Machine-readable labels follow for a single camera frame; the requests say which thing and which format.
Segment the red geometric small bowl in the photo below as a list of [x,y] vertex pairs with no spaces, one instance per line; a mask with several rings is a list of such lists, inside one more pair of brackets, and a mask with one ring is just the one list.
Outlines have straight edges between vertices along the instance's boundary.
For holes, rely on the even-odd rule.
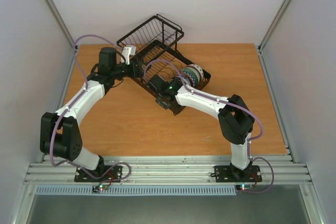
[[181,75],[182,75],[182,78],[183,78],[183,80],[186,84],[188,84],[191,87],[194,87],[195,82],[194,82],[193,78],[191,78],[189,75],[187,75],[185,73],[181,73]]

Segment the black wire dish rack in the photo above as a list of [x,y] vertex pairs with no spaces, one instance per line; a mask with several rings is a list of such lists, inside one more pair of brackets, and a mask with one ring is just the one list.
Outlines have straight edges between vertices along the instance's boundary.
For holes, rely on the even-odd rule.
[[[156,14],[145,22],[132,29],[121,37],[117,44],[124,48],[126,45],[136,46],[133,61],[142,61],[145,71],[142,78],[135,78],[135,82],[146,89],[151,95],[158,97],[148,86],[147,81],[158,74],[164,80],[169,81],[173,77],[180,77],[181,70],[192,61],[185,58],[178,50],[177,43],[184,36],[181,26]],[[202,89],[209,83],[210,73],[203,70],[204,78],[194,88]],[[186,106],[174,106],[171,110],[174,114],[179,114]]]

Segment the celadon green bowl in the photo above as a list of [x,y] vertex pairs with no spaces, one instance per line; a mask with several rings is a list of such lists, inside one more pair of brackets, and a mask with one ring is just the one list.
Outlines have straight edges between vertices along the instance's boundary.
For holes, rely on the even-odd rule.
[[184,67],[181,73],[190,79],[193,87],[197,86],[201,80],[201,74],[193,67]]

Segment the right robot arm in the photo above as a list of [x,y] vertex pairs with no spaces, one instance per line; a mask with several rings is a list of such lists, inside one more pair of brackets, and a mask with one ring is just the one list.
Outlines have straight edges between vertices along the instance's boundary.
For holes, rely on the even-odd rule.
[[223,137],[230,142],[232,175],[237,180],[245,179],[252,164],[248,142],[255,119],[239,96],[217,97],[192,84],[186,77],[176,76],[166,81],[158,74],[146,83],[158,95],[161,107],[186,106],[217,119]]

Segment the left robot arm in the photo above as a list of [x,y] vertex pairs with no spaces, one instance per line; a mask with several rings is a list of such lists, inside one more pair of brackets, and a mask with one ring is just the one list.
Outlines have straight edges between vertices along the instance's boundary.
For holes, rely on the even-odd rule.
[[125,46],[121,52],[113,47],[101,48],[98,63],[85,77],[77,94],[56,112],[46,112],[41,117],[42,153],[87,169],[87,175],[94,181],[105,177],[102,158],[83,146],[79,125],[92,107],[114,87],[116,80],[143,76],[141,63],[131,60],[135,51],[133,45]]

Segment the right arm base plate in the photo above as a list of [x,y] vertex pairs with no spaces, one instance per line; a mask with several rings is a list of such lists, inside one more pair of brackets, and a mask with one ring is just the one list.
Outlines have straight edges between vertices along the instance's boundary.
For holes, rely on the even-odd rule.
[[232,165],[217,165],[210,177],[215,178],[217,183],[262,182],[261,171],[257,165],[248,166],[244,170]]

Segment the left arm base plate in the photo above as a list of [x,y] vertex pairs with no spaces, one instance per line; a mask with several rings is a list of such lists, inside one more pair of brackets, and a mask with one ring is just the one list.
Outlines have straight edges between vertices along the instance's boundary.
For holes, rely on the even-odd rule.
[[117,165],[112,169],[109,168],[110,166],[104,165],[104,167],[98,167],[96,170],[78,169],[75,173],[74,181],[77,183],[98,183],[112,179],[114,182],[119,181],[123,175],[122,166]]

